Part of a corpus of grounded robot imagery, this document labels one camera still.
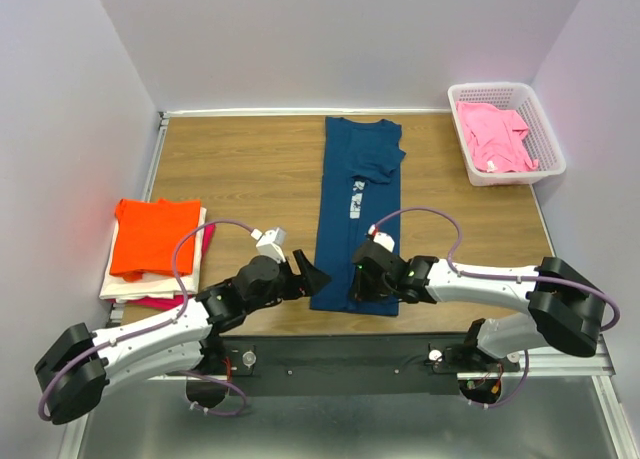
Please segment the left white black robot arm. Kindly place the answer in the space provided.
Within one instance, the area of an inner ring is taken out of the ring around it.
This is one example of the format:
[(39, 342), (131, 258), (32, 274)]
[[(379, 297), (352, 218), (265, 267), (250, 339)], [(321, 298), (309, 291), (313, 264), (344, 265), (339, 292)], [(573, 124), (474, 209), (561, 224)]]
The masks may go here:
[(125, 385), (168, 373), (214, 372), (225, 355), (221, 334), (255, 311), (311, 297), (330, 283), (302, 251), (293, 256), (297, 272), (288, 261), (259, 255), (180, 307), (119, 327), (67, 328), (35, 366), (40, 417), (66, 424)]

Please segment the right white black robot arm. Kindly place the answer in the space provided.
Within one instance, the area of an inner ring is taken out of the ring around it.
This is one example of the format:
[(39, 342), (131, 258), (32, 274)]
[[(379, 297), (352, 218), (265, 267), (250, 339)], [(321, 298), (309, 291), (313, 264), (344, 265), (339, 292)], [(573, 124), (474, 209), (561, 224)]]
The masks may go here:
[(464, 340), (446, 346), (434, 364), (455, 372), (495, 371), (516, 352), (552, 347), (590, 358), (598, 346), (605, 301), (564, 261), (515, 269), (455, 265), (434, 256), (404, 260), (368, 239), (354, 253), (351, 287), (360, 302), (394, 297), (407, 304), (470, 302), (511, 310), (472, 322)]

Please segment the navy blue printed t-shirt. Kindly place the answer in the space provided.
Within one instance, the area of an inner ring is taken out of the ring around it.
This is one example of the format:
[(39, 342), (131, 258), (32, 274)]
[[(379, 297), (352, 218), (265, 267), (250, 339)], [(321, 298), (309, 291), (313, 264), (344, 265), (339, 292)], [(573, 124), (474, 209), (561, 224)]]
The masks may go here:
[(352, 257), (374, 223), (401, 208), (402, 127), (382, 119), (325, 119), (321, 202), (315, 267), (331, 282), (310, 300), (316, 311), (396, 316), (398, 300), (361, 302), (350, 293)]

